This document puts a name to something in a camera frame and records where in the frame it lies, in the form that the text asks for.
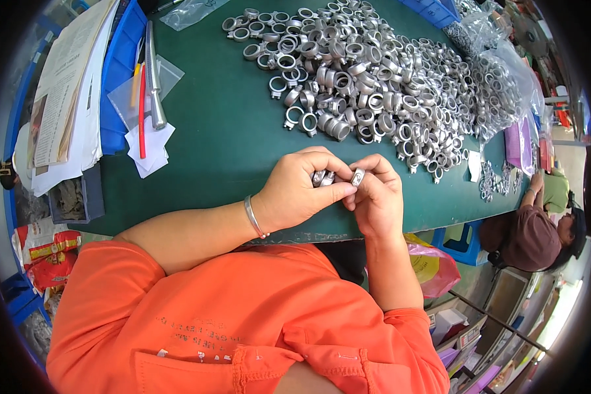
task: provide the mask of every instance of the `hand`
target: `hand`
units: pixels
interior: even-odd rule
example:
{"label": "hand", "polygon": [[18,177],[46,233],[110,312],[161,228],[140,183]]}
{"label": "hand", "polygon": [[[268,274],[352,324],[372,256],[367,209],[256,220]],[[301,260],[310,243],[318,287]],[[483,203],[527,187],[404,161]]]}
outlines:
{"label": "hand", "polygon": [[543,178],[543,173],[541,171],[536,172],[532,176],[532,180],[530,181],[530,187],[535,190],[536,193],[540,192],[541,189],[544,187],[545,182]]}
{"label": "hand", "polygon": [[357,191],[347,182],[313,188],[311,173],[321,169],[334,171],[339,179],[352,178],[346,163],[323,146],[311,146],[278,161],[263,189],[252,197],[252,209],[262,231],[299,225]]}
{"label": "hand", "polygon": [[392,164],[372,154],[350,165],[365,170],[356,194],[343,200],[353,210],[359,230],[366,238],[399,240],[403,237],[403,186]]}

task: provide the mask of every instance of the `orange shirt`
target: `orange shirt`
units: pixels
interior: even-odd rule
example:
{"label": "orange shirt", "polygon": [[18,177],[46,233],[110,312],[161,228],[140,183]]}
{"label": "orange shirt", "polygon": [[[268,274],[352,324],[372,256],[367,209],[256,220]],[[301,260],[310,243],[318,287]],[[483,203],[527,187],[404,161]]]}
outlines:
{"label": "orange shirt", "polygon": [[95,242],[63,292],[47,372],[64,393],[271,393],[306,360],[346,393],[447,393],[428,326],[423,310],[384,314],[313,245],[165,277],[137,246]]}

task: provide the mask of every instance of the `red pen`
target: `red pen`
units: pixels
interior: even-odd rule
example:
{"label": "red pen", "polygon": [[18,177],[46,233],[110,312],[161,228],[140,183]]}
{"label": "red pen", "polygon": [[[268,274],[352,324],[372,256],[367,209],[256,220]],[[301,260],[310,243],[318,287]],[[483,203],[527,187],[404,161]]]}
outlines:
{"label": "red pen", "polygon": [[141,71],[140,82],[140,101],[138,102],[138,142],[140,144],[140,158],[147,157],[147,149],[144,144],[144,92],[146,88],[146,78],[144,73],[144,65]]}

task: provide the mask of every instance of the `green shirt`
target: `green shirt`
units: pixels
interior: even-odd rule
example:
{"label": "green shirt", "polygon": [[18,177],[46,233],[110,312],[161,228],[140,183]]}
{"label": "green shirt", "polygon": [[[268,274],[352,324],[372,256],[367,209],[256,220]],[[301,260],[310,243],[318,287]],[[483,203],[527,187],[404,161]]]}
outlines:
{"label": "green shirt", "polygon": [[545,174],[544,181],[543,205],[549,204],[552,214],[562,213],[569,201],[569,181],[558,168],[553,168],[552,174]]}

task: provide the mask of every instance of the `gray container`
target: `gray container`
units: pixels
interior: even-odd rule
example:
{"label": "gray container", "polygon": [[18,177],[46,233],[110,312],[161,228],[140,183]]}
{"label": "gray container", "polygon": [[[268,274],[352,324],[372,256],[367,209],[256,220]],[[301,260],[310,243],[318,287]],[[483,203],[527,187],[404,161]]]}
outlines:
{"label": "gray container", "polygon": [[48,205],[50,206],[50,216],[56,225],[65,223],[66,225],[86,225],[90,220],[105,215],[105,207],[102,201],[101,186],[101,165],[96,163],[94,167],[83,171],[79,177],[81,191],[83,194],[83,205],[85,215],[82,219],[65,219],[58,207],[60,193],[58,186],[53,187],[48,192]]}

